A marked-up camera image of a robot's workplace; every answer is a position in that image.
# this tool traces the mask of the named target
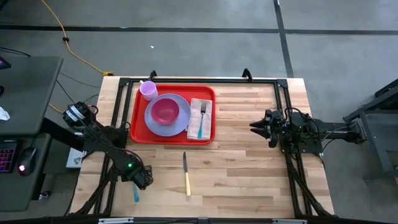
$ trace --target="computer mouse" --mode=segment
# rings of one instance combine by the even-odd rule
[[[36,154],[37,149],[35,147],[27,147],[21,151],[17,160],[20,175],[27,176],[33,173],[36,166]]]

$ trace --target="black cable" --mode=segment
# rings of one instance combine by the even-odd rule
[[[112,146],[112,145],[110,145],[110,144],[104,142],[100,137],[98,137],[96,134],[94,134],[94,133],[92,132],[92,130],[84,123],[84,121],[83,121],[82,119],[80,119],[79,116],[76,115],[76,113],[71,109],[71,105],[68,105],[68,110],[69,110],[69,112],[71,112],[71,114],[73,114],[73,115],[79,120],[79,122],[86,128],[86,130],[87,130],[88,132],[90,132],[90,134],[91,134],[94,138],[96,138],[100,143],[104,144],[105,146],[110,147],[111,149],[116,149],[116,150],[119,150],[119,151],[129,152],[130,154],[132,154],[133,156],[135,156],[135,157],[138,159],[138,161],[142,164],[142,166],[144,166],[144,161],[142,161],[141,157],[139,157],[135,152],[133,152],[133,151],[131,151],[131,150],[128,150],[128,149],[122,149],[122,148],[119,148],[119,147],[116,147],[116,146]],[[143,169],[144,169],[144,171],[146,172],[146,174],[148,175],[148,177],[150,177],[150,178],[152,179],[152,181],[153,181],[153,177],[148,173],[148,171],[146,171],[145,168],[143,168]]]
[[[352,126],[336,128],[336,129],[332,130],[331,132],[329,132],[329,133],[322,139],[322,141],[324,141],[329,135],[333,134],[334,132],[339,131],[339,130],[342,130],[342,129],[346,129],[346,128],[351,128]]]
[[[90,100],[92,97],[96,97],[96,96],[99,96],[99,94],[92,95],[91,97],[87,98],[87,100],[83,101],[83,103],[86,103],[86,102],[87,102],[88,100]]]
[[[324,161],[323,161],[323,159],[322,159],[322,157],[321,156],[319,156],[318,154],[316,154],[316,153],[314,153],[314,155],[316,155],[320,160],[321,160],[321,162],[322,162],[322,165],[323,165],[323,169],[326,169],[326,167],[325,167],[325,163],[324,163]]]
[[[9,48],[6,48],[6,47],[0,47],[0,49],[1,49],[2,51],[4,51],[4,52],[8,52],[8,53],[12,53],[12,54],[18,54],[18,53],[19,53],[19,55],[25,55],[25,56],[30,57],[30,54],[27,54],[27,53],[25,53],[25,52],[21,52],[21,51],[19,51],[19,50],[9,49]]]
[[[287,118],[288,118],[288,116],[287,116],[287,110],[296,110],[296,111],[298,111],[298,112],[300,113],[301,118],[303,118],[303,119],[309,119],[310,121],[312,121],[312,122],[315,124],[315,127],[317,127],[317,133],[316,133],[316,134],[318,135],[318,140],[319,140],[319,142],[321,142],[321,136],[320,136],[319,126],[318,126],[317,122],[316,122],[314,119],[310,118],[310,117],[308,116],[308,114],[305,114],[305,113],[301,112],[301,111],[300,111],[299,109],[297,109],[297,108],[288,107],[288,108],[285,108],[285,115],[286,115],[285,121],[286,121]]]
[[[126,130],[130,129],[130,128],[131,128],[131,124],[130,124],[130,122],[126,121],[126,124],[129,124],[129,127],[128,127],[128,128],[126,128]]]
[[[128,150],[128,149],[122,149],[122,148],[119,148],[119,147],[116,147],[116,146],[112,146],[112,145],[110,145],[110,144],[104,142],[100,137],[98,137],[96,134],[94,134],[94,133],[91,131],[91,129],[84,123],[84,121],[81,120],[81,119],[79,118],[79,116],[77,116],[76,113],[71,109],[71,105],[68,105],[68,110],[69,110],[69,112],[71,112],[71,114],[73,114],[73,115],[79,120],[79,122],[87,129],[87,131],[90,132],[90,134],[91,134],[94,138],[96,138],[100,143],[102,143],[102,144],[104,144],[105,146],[108,146],[108,147],[110,147],[110,148],[112,148],[112,149],[116,149],[116,150],[119,150],[119,151],[126,151],[126,152],[129,152],[129,153],[131,153],[132,155],[136,156],[136,157],[140,160],[141,163],[143,163],[141,157],[139,157],[135,152],[133,152],[133,151],[131,151],[131,150]]]
[[[72,103],[75,104],[74,100],[69,96],[69,94],[67,93],[67,91],[63,88],[63,86],[61,85],[61,83],[58,82],[58,80],[57,80],[57,83],[58,83],[58,85],[60,85],[60,87],[61,87],[61,89],[63,90],[63,92],[68,96],[68,98],[72,101]]]
[[[3,50],[3,49],[0,49],[0,51],[6,52],[6,53],[10,53],[10,54],[16,54],[16,55],[27,56],[27,55],[25,55],[25,54],[20,54],[20,53],[17,53],[17,52],[11,52],[11,51],[8,51],[8,50]]]
[[[323,147],[322,152],[326,149],[326,147],[329,145],[329,143],[331,143],[334,140],[336,140],[336,139],[332,139],[332,140],[328,141],[328,143],[325,144],[325,147]]]
[[[75,196],[75,192],[76,192],[76,187],[77,187],[78,179],[79,179],[79,175],[78,175],[78,173],[77,173],[76,183],[75,183],[75,187],[73,188],[72,198],[70,199],[69,206],[68,206],[67,210],[65,211],[65,214],[63,214],[63,216],[69,214],[70,207],[72,206],[73,198],[74,198],[74,196]]]
[[[94,106],[94,105],[90,105],[90,108],[95,108],[95,115],[97,115],[98,114],[98,111],[99,111],[99,109],[98,109],[98,107],[96,107],[96,106]]]
[[[78,82],[78,83],[80,83],[80,84],[83,84],[83,85],[86,85],[86,86],[90,86],[90,87],[93,87],[93,88],[101,88],[100,86],[94,86],[94,85],[90,85],[90,84],[87,84],[87,83],[83,83],[83,82],[81,82],[81,81],[79,81],[79,80],[76,80],[76,79],[74,79],[74,78],[72,78],[72,77],[70,77],[70,76],[68,76],[68,75],[66,75],[66,74],[64,74],[64,73],[62,73],[62,72],[60,72],[60,74],[63,75],[63,76],[65,76],[65,77],[68,77],[68,78],[70,78],[71,80],[73,80],[73,81],[75,81],[75,82]]]

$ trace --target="metal stand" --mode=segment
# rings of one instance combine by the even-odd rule
[[[345,116],[346,122],[361,119],[368,141],[379,158],[381,172],[364,177],[369,182],[398,177],[396,166],[391,163],[389,152],[398,152],[398,80],[377,91],[375,99]]]

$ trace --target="teal fork handle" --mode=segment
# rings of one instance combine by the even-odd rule
[[[132,184],[133,184],[132,189],[134,191],[134,201],[135,202],[139,202],[139,196],[138,196],[138,192],[137,192],[137,187],[136,187],[135,183],[132,183]]]
[[[198,133],[198,139],[201,139],[201,124],[203,123],[203,115],[201,116],[200,120],[200,128],[199,128],[199,133]]]

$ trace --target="wooden table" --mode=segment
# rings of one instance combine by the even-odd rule
[[[97,120],[111,122],[120,77],[104,77],[97,107]],[[304,80],[288,79],[292,106],[310,113]],[[202,147],[134,144],[145,165],[152,165],[154,183],[139,191],[134,202],[132,182],[116,184],[112,216],[115,217],[230,217],[293,218],[293,206],[285,158],[278,147],[268,148],[267,140],[250,132],[249,123],[276,110],[272,85],[204,83],[216,93],[216,137]],[[138,90],[134,85],[131,108]],[[121,100],[123,109],[125,94]],[[185,196],[182,154],[187,152],[192,196]],[[84,160],[71,212],[78,210],[98,185],[102,152]],[[307,184],[318,201],[333,213],[325,171],[314,155],[304,154]],[[301,190],[298,190],[301,208]],[[107,189],[103,197],[105,207]]]

